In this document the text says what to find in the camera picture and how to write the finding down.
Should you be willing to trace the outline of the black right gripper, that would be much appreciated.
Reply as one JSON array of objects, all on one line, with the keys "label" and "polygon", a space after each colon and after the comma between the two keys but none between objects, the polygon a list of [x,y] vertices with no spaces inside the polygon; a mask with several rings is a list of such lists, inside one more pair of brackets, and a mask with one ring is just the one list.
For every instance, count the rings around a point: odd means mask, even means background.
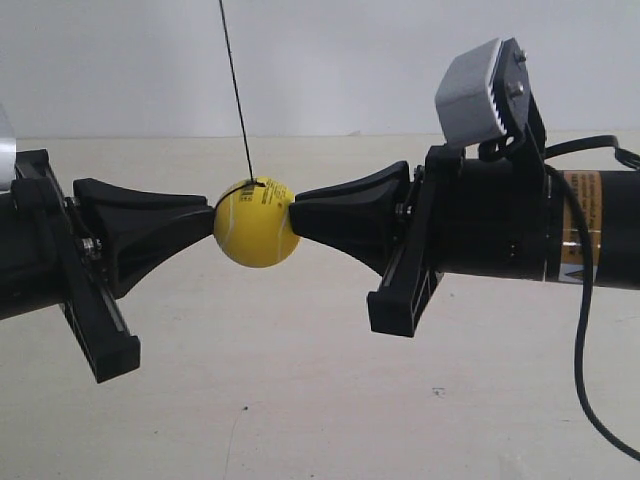
[{"label": "black right gripper", "polygon": [[542,160],[483,162],[435,146],[416,182],[407,233],[395,211],[410,184],[404,160],[299,193],[289,207],[294,233],[383,275],[367,296],[373,332],[414,336],[446,273],[543,279],[548,176]]}]

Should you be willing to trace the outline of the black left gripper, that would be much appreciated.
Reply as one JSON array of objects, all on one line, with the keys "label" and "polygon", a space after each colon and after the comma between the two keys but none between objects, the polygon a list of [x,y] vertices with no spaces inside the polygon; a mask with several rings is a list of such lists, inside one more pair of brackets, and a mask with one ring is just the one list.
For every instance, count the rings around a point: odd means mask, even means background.
[{"label": "black left gripper", "polygon": [[59,306],[97,382],[138,369],[141,343],[129,331],[115,298],[210,236],[214,210],[200,195],[75,180],[74,195],[84,215],[97,218],[110,292],[83,255],[47,151],[18,153],[15,173],[1,196],[2,319]]}]

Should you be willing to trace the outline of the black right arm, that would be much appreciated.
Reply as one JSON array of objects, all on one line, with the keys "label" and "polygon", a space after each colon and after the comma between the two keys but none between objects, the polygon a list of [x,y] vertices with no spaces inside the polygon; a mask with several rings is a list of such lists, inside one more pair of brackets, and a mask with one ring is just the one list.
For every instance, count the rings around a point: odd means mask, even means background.
[{"label": "black right arm", "polygon": [[293,231],[339,250],[381,278],[367,296],[372,331],[414,335],[446,273],[578,283],[578,227],[591,238],[596,285],[639,285],[639,176],[552,172],[543,164],[484,162],[432,147],[345,184],[298,194]]}]

